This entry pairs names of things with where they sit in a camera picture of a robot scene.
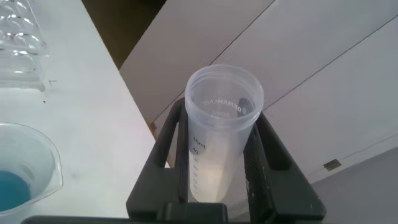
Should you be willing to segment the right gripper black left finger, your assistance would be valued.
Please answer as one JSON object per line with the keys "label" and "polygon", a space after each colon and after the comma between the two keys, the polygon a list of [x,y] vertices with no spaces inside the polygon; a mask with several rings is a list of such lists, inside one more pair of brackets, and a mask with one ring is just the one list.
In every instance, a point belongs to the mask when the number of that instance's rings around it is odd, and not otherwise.
{"label": "right gripper black left finger", "polygon": [[184,99],[170,110],[126,202],[131,220],[226,220],[226,205],[188,201],[189,149]]}

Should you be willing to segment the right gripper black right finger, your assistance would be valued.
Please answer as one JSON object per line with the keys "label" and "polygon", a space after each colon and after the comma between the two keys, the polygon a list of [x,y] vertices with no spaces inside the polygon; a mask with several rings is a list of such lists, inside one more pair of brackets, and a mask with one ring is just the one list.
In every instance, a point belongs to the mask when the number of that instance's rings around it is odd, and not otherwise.
{"label": "right gripper black right finger", "polygon": [[326,208],[264,114],[244,148],[252,223],[321,223]]}

